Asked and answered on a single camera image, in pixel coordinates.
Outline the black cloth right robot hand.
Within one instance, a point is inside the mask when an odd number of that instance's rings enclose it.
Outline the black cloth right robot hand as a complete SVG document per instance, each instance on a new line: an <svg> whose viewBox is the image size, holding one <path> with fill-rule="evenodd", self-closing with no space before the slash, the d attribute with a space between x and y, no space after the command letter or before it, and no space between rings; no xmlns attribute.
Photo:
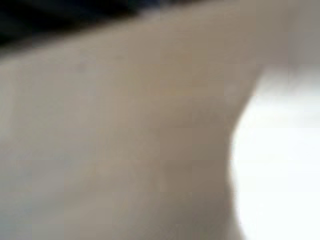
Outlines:
<svg viewBox="0 0 320 240"><path fill-rule="evenodd" d="M2 0L0 54L20 52L32 41L190 3L189 0Z"/></svg>

